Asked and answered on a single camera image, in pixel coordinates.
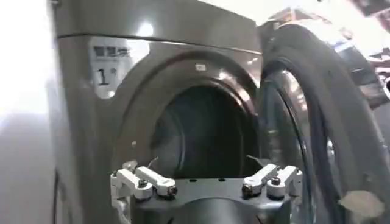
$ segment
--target reflective metal surface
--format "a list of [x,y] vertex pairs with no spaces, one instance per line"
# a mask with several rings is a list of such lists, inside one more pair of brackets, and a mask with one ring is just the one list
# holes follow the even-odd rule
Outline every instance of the reflective metal surface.
[[61,0],[55,16],[60,37],[136,37],[260,50],[254,21],[200,1]]

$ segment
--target small label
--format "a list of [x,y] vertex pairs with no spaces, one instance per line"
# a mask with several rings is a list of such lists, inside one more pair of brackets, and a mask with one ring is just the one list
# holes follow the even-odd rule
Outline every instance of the small label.
[[206,65],[205,64],[195,64],[195,69],[197,71],[206,71]]
[[145,40],[109,37],[92,37],[89,47],[93,85],[101,99],[113,97],[130,70],[150,51]]

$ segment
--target washing machine door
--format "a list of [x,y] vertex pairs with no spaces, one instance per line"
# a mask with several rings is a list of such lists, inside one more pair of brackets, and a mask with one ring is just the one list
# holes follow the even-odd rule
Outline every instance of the washing machine door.
[[389,223],[390,104],[376,73],[329,25],[267,26],[258,138],[262,158],[304,172],[292,222]]

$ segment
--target front-load washing machine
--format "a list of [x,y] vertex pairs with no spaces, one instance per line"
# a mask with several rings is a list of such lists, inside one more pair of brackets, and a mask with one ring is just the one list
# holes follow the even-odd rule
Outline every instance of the front-load washing machine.
[[174,178],[252,171],[244,161],[258,152],[261,69],[253,21],[174,0],[64,0],[54,15],[64,220],[111,223],[109,174],[131,159],[158,158],[152,167]]

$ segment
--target metal bolt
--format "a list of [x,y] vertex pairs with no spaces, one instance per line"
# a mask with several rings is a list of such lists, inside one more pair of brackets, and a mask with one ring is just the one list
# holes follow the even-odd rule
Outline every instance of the metal bolt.
[[272,177],[271,183],[273,185],[279,185],[280,184],[280,178],[279,177]]
[[138,188],[144,188],[144,187],[146,187],[146,185],[147,185],[146,180],[139,180],[138,181]]
[[168,195],[169,196],[175,196],[177,194],[177,187],[169,187],[168,188]]
[[241,188],[241,191],[243,192],[244,198],[249,198],[250,196],[252,196],[253,189],[252,186],[244,184]]

